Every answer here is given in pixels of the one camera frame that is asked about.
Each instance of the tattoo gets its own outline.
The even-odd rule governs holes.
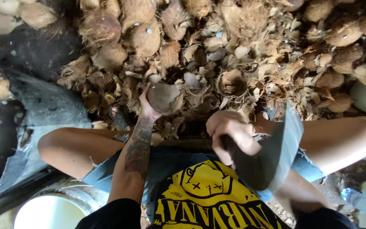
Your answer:
[[[126,149],[125,171],[140,173],[143,180],[148,173],[150,137],[153,123],[149,117],[143,117],[135,126],[131,144]]]

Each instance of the coconut husk pile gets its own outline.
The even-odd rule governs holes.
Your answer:
[[[162,139],[217,110],[253,121],[262,98],[270,108],[290,100],[302,120],[329,118],[350,109],[352,81],[366,85],[366,11],[353,2],[81,1],[86,55],[64,67],[58,84],[80,92],[99,126],[114,129],[109,106],[139,114],[152,82]]]
[[[40,29],[56,20],[54,10],[36,0],[0,0],[0,35],[11,33],[23,23]]]

